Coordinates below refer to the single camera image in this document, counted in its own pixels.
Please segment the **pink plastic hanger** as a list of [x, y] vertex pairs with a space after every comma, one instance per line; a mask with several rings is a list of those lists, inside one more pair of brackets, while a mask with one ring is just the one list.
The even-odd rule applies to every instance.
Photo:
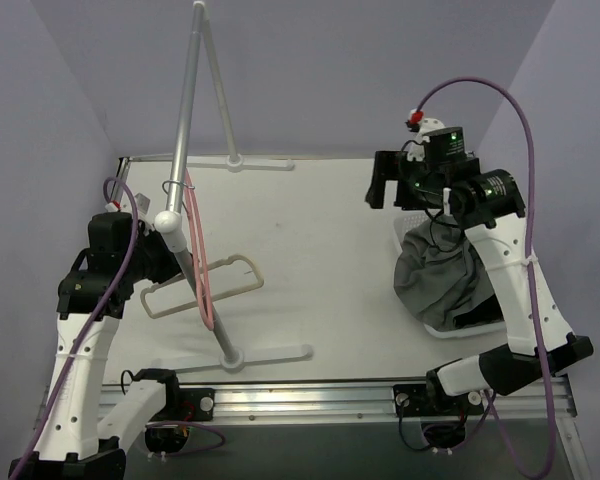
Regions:
[[198, 303], [199, 314], [205, 327], [209, 331], [214, 330], [213, 301], [210, 289], [208, 262], [206, 256], [204, 235], [202, 231], [199, 207], [195, 194], [195, 188], [188, 170], [184, 175], [184, 200], [187, 213], [189, 237], [191, 242], [192, 266], [195, 280], [195, 294]]

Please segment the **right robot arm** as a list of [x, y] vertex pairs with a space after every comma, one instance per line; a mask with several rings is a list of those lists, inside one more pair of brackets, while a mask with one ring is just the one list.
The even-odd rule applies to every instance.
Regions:
[[499, 347], [428, 371], [427, 406], [444, 413], [460, 396], [484, 389], [507, 396], [591, 356], [591, 340], [573, 332], [554, 302], [528, 240], [531, 207], [511, 174], [482, 172], [459, 126], [416, 133], [399, 151], [376, 152], [365, 200], [383, 208], [394, 181], [395, 206], [452, 217], [485, 267], [507, 335]]

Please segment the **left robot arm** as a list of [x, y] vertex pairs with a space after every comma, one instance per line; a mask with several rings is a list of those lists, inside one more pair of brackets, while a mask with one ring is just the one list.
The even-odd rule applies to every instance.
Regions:
[[120, 479], [136, 438], [181, 409], [175, 372], [145, 368], [123, 400], [99, 415], [110, 347], [135, 284], [169, 280], [179, 268], [136, 213], [95, 215], [88, 241], [58, 287], [52, 385], [30, 444], [10, 467], [12, 479]]

